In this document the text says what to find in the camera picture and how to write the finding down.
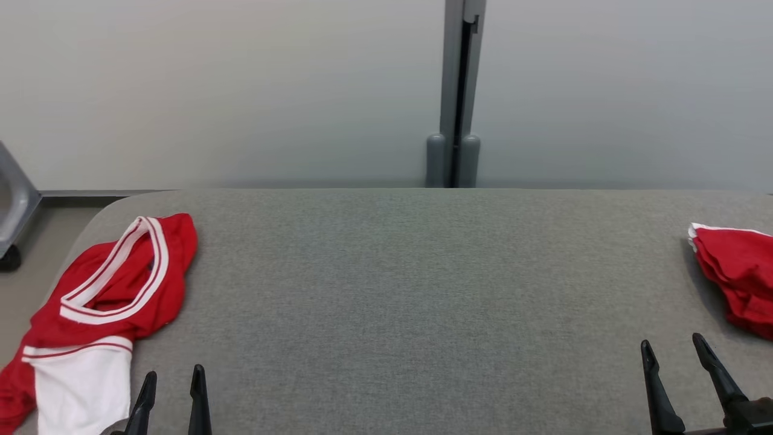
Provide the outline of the grey fabric upholstered platform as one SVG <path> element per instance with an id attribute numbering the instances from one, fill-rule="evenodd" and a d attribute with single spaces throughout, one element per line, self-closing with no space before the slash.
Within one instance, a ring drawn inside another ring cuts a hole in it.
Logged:
<path id="1" fill-rule="evenodd" d="M 640 343 L 690 430 L 723 413 L 692 335 L 751 399 L 773 343 L 729 325 L 691 223 L 773 234 L 773 195 L 523 189 L 181 190 L 114 202 L 61 273 L 138 216 L 188 213 L 186 298 L 138 343 L 151 433 L 185 435 L 201 364 L 215 435 L 650 435 Z"/>

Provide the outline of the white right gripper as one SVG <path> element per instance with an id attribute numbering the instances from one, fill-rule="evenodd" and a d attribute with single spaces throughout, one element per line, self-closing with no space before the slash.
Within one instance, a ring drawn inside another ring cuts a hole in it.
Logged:
<path id="1" fill-rule="evenodd" d="M 724 413 L 723 427 L 685 432 L 659 377 L 659 361 L 648 340 L 641 342 L 652 435 L 773 435 L 773 399 L 748 400 L 701 333 L 692 334 L 701 366 L 709 373 Z"/>

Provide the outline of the folded red garment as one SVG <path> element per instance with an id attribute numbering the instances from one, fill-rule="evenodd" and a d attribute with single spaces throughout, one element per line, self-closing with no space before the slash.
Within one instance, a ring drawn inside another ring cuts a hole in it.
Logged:
<path id="1" fill-rule="evenodd" d="M 773 342 L 773 235 L 692 223 L 688 244 L 722 292 L 727 321 Z"/>

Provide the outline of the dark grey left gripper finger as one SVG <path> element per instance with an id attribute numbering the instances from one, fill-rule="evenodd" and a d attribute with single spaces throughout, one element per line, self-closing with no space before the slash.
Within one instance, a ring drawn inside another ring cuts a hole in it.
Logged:
<path id="1" fill-rule="evenodd" d="M 205 369 L 196 364 L 191 376 L 191 412 L 188 435 L 213 435 Z"/>
<path id="2" fill-rule="evenodd" d="M 124 428 L 124 435 L 147 435 L 151 411 L 155 404 L 156 385 L 156 371 L 147 372 Z"/>

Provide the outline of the grey vertical wall post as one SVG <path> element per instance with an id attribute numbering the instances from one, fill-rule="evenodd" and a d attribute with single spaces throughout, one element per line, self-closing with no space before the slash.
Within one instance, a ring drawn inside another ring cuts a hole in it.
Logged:
<path id="1" fill-rule="evenodd" d="M 446 0 L 441 118 L 426 140 L 425 186 L 476 186 L 481 139 L 472 132 L 487 0 Z"/>

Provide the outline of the red and white jersey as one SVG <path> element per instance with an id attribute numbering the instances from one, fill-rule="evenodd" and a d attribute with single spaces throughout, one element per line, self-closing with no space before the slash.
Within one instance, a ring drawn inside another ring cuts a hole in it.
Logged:
<path id="1" fill-rule="evenodd" d="M 0 371 L 0 435 L 101 435 L 132 410 L 133 345 L 176 319 L 197 233 L 189 214 L 136 218 L 67 267 Z"/>

